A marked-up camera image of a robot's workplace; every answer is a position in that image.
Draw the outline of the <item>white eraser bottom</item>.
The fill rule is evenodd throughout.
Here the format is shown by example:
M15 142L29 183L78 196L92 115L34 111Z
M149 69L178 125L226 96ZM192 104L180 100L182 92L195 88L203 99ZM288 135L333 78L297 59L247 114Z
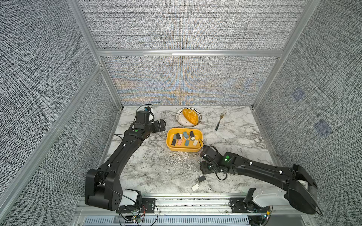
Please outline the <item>white eraser bottom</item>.
M196 190L198 190L200 188L200 185L199 184L196 184L196 185L194 185L191 189L192 189L192 191L196 191Z

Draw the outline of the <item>yellow storage box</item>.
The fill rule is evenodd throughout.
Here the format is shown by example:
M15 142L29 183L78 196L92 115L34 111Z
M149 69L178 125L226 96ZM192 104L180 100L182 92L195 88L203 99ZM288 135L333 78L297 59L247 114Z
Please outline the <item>yellow storage box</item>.
M187 132L187 134L189 136L188 139L184 138L184 136L183 136L184 131ZM196 137L196 140L198 141L197 146L193 146L194 141L191 140L191 138L190 138L190 134L189 134L190 131L194 132L194 136ZM183 140L182 146L178 146L177 144L176 144L176 146L172 146L173 136L174 136L174 134L177 134L177 133L179 133L180 136L182 137L182 139L181 139L181 140ZM184 145L186 140L190 141L188 147L186 147ZM203 133L200 130L193 129L193 128L191 128L191 129L190 128L171 128L167 133L166 145L168 146L168 148L171 151L196 153L196 152L200 151L202 148L202 145L199 142L200 140L203 140Z

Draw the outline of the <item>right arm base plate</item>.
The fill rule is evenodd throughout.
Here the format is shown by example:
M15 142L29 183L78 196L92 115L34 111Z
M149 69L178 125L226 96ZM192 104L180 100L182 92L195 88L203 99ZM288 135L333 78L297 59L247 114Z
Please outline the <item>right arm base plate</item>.
M229 199L229 206L233 213L267 213L270 211L270 207L260 207L253 201L245 201L245 197L236 197Z

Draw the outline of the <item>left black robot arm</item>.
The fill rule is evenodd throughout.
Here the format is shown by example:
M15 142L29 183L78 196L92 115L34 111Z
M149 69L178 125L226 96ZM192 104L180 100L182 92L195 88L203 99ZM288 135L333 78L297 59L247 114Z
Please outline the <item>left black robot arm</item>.
M135 206L139 209L141 193L135 190L123 190L120 176L131 156L142 145L143 141L150 134L165 130L165 120L156 120L151 106L146 106L143 110L137 111L129 129L123 133L124 137L118 148L101 166L87 172L85 204L110 211L115 211L120 206Z

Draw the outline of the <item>aluminium front rail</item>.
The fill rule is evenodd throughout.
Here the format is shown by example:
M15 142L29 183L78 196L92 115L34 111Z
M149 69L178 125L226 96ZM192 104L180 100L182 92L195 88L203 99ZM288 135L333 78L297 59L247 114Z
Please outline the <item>aluminium front rail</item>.
M143 198L155 198L156 206L163 215L236 215L232 213L230 199L242 201L245 194L143 194ZM76 206L75 216L113 215L116 211L109 211L88 206L81 198ZM303 215L290 206L274 206L272 215Z

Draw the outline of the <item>yellow bread loaf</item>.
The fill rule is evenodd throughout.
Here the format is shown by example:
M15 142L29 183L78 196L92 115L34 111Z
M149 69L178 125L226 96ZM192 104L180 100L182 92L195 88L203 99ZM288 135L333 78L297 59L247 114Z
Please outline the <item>yellow bread loaf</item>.
M199 116L195 110L185 108L183 109L183 115L187 121L189 121L193 125L198 125Z

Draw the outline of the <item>green handled gold fork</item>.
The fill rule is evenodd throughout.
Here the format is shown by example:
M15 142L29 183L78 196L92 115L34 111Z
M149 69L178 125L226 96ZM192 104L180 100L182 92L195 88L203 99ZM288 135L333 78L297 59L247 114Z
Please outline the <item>green handled gold fork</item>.
M217 123L217 126L216 126L216 128L215 128L215 131L218 131L219 126L220 126L220 123L221 123L221 120L223 119L224 116L225 116L225 112L222 112L222 113L220 114L219 122Z

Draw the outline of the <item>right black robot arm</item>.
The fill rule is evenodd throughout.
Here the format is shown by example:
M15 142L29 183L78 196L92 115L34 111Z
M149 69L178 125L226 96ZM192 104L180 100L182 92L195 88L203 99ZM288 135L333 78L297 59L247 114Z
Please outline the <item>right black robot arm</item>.
M305 214L315 214L317 183L299 165L278 167L249 160L235 153L220 154L214 146L201 149L200 169L204 175L223 173L243 175L273 185L273 188L251 188L246 198L237 205L242 210L264 212L269 206L291 206Z

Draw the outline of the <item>patterned white bowl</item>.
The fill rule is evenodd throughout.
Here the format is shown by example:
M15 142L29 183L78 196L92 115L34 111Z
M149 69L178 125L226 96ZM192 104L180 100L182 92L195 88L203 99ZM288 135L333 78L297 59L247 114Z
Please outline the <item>patterned white bowl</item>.
M183 115L183 109L185 109L185 108L187 108L187 109L192 109L192 110L195 110L195 111L197 112L197 114L198 114L198 116L199 116L199 124L200 124L201 121L202 121L202 115L201 115L201 113L200 113L199 110L197 110L196 108L193 108L193 107L184 107L184 108L180 109L180 110L176 113L176 116L175 116L176 121L177 121L180 125L182 125L182 126L184 126L184 127L194 127L194 126L196 126L196 125L193 125L192 123L190 123L189 121L187 121L186 118L184 117L184 115Z

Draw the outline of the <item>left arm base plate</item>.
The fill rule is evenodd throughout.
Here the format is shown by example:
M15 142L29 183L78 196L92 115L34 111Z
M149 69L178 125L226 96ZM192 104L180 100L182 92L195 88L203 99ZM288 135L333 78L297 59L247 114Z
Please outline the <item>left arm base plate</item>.
M137 201L137 204L131 203L130 205L120 205L116 209L116 213L134 213L134 214L143 214L143 213L154 213L156 208L156 199L155 198L142 198L141 201Z

